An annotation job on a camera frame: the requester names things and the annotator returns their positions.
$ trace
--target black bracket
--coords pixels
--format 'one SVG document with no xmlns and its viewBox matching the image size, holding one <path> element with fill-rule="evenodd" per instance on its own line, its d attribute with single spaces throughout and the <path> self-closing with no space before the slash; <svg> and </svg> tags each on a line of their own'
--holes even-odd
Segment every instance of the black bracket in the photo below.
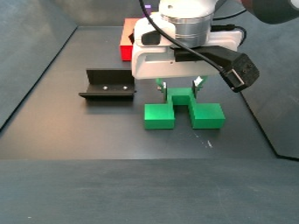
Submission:
<svg viewBox="0 0 299 224">
<path fill-rule="evenodd" d="M 79 96 L 88 100 L 134 99 L 135 77 L 130 69 L 87 69 L 88 90 Z"/>
</svg>

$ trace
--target green object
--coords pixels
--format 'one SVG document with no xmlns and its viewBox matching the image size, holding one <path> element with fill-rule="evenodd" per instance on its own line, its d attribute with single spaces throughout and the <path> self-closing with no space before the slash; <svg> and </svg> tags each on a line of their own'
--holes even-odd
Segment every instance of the green object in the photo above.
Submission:
<svg viewBox="0 0 299 224">
<path fill-rule="evenodd" d="M 174 106 L 189 106 L 194 129 L 221 129 L 226 117 L 218 103 L 198 103 L 193 89 L 169 88 L 165 104 L 145 105 L 145 128 L 169 130 L 174 128 Z"/>
</svg>

